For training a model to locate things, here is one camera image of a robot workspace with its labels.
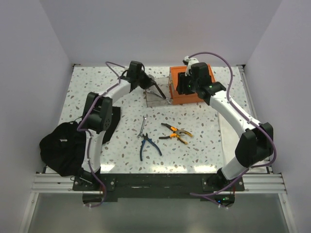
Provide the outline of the black-handled adjustable wrench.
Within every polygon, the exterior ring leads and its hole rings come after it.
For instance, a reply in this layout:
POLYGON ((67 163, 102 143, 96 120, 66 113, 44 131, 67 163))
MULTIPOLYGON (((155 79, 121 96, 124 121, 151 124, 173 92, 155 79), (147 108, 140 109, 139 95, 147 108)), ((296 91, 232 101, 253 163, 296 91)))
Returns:
POLYGON ((160 89, 160 87, 158 86, 157 82, 155 81, 155 77, 152 76, 152 75, 149 75, 148 77, 151 79, 151 87, 154 86, 157 89, 157 91, 159 92, 160 96, 163 99, 166 99, 165 94, 163 93, 163 91, 160 89))

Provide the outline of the large silver combination wrench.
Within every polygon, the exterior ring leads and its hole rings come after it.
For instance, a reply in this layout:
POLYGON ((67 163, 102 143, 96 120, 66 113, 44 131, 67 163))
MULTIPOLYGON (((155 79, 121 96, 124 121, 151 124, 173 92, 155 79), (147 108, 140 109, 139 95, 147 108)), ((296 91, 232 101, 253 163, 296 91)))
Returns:
POLYGON ((161 96, 161 95, 155 93, 154 91, 146 90, 146 92, 149 93, 149 94, 153 94, 153 95, 155 95, 156 97, 159 97, 159 98, 161 98, 162 100, 165 100, 165 101, 168 102, 168 103, 171 102, 171 100, 170 100, 169 98, 165 98, 165 97, 163 97, 163 96, 161 96))

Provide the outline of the blue-handled cutting pliers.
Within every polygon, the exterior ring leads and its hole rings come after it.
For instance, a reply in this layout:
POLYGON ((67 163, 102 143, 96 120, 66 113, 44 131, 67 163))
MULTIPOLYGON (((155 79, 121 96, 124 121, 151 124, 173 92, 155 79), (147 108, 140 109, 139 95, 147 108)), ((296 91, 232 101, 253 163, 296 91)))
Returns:
POLYGON ((142 141, 141 146, 139 149, 139 159, 142 162, 143 161, 143 154, 147 150, 147 148, 152 147, 154 148, 159 156, 162 156, 162 152, 160 148, 156 145, 156 143, 148 136, 147 133, 143 133, 141 135, 142 141))

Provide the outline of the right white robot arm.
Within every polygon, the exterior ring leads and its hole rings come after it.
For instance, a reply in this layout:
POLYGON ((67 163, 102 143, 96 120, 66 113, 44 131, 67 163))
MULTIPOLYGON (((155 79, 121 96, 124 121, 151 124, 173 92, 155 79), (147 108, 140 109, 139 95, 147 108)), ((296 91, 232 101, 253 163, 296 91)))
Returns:
POLYGON ((207 105, 225 118, 239 137, 235 156, 217 172, 216 184, 227 191, 245 170, 273 154, 273 127, 247 115, 220 82, 213 82, 206 63, 189 59, 186 71, 178 75, 176 90, 180 95, 196 93, 207 105))

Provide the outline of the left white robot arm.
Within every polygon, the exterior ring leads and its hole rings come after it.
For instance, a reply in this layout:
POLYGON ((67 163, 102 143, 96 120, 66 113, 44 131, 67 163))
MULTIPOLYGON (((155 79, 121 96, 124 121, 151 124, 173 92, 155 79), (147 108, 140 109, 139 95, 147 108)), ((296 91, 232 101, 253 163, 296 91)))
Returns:
POLYGON ((89 190, 100 187, 101 179, 95 173, 100 172, 100 155, 103 138, 112 123, 113 104, 131 93, 137 87, 147 89, 155 85, 145 73, 141 62, 131 61, 129 67, 118 77, 115 84, 100 93, 90 92, 77 131, 86 133, 85 157, 82 169, 90 174, 84 178, 84 186, 89 190))

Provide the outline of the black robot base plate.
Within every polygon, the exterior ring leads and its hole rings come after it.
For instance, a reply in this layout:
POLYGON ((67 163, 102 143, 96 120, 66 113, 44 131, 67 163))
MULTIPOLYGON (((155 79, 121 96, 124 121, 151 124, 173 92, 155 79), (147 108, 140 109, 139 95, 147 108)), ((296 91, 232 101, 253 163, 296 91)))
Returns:
POLYGON ((106 202, 118 199, 189 199, 190 193, 209 194, 220 190, 212 182, 214 174, 101 174, 93 183, 75 178, 73 191, 82 191, 84 204, 100 202, 104 191, 106 202))

